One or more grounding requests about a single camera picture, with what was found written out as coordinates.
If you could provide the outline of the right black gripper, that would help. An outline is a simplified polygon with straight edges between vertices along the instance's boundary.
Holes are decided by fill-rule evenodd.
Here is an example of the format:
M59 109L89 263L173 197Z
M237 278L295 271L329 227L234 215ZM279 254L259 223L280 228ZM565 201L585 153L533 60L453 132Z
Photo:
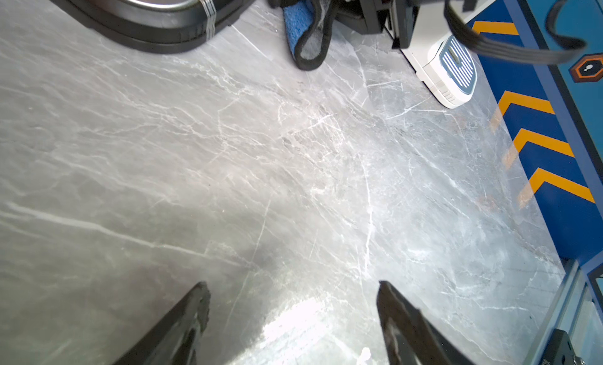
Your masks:
M387 30L394 49L411 44L419 7L409 0L341 0L336 20L361 35Z

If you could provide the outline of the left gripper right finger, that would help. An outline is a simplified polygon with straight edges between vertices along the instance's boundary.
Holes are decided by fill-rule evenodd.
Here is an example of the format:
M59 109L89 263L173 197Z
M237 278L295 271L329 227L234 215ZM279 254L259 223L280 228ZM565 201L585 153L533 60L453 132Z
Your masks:
M471 364L392 283L382 280L376 299L391 364Z

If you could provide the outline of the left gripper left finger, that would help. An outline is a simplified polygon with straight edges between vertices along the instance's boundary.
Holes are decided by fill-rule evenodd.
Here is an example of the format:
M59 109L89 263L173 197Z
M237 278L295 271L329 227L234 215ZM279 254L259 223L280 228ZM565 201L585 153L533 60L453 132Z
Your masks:
M198 364L199 341L209 322L210 291L197 283L115 365Z

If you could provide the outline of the grey wiping cloth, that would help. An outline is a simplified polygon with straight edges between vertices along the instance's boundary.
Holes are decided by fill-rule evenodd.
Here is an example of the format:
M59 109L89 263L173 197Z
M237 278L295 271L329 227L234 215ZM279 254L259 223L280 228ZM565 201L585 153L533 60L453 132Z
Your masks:
M268 0L284 13L287 41L302 71L319 68L331 44L332 29L342 0Z

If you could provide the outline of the black coffee machine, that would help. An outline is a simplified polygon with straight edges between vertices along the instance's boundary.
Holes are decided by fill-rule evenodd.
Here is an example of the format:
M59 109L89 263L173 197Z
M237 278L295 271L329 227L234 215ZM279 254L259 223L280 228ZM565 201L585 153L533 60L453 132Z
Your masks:
M50 0L80 24L129 48L191 51L234 24L256 0Z

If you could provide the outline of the white coffee machine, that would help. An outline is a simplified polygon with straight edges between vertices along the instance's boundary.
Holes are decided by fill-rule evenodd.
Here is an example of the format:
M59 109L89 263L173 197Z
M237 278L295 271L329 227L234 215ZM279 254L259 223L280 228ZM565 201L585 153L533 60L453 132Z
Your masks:
M444 4L420 7L410 46L402 54L416 76L446 108L467 103L477 84L477 69L468 49L452 35Z

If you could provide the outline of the aluminium front rail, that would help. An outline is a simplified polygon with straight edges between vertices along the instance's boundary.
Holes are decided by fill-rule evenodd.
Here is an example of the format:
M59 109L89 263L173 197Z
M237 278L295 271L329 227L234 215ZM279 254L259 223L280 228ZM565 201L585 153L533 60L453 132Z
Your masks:
M524 364L601 364L602 311L579 263L565 263L565 277L524 359Z

